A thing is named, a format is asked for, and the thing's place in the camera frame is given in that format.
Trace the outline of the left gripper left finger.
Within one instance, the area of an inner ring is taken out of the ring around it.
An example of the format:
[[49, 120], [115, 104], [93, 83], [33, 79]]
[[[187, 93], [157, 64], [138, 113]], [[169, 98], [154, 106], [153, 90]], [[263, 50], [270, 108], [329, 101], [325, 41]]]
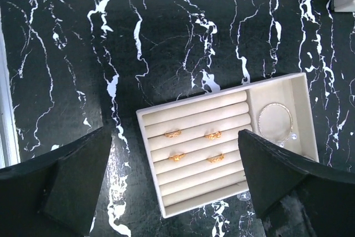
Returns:
[[1, 236], [88, 236], [111, 148], [101, 127], [1, 169]]

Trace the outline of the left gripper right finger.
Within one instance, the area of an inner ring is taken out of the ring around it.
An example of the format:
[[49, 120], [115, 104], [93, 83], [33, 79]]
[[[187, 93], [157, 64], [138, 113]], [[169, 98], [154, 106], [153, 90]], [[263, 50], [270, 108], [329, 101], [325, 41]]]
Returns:
[[239, 151], [266, 236], [354, 236], [354, 174], [327, 167], [249, 131]]

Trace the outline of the beige jewelry tray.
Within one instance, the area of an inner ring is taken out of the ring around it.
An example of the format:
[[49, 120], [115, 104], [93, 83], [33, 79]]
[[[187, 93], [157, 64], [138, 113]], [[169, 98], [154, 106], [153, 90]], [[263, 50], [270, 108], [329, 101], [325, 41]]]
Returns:
[[248, 190], [242, 130], [319, 160], [304, 73], [139, 109], [136, 116], [164, 218]]

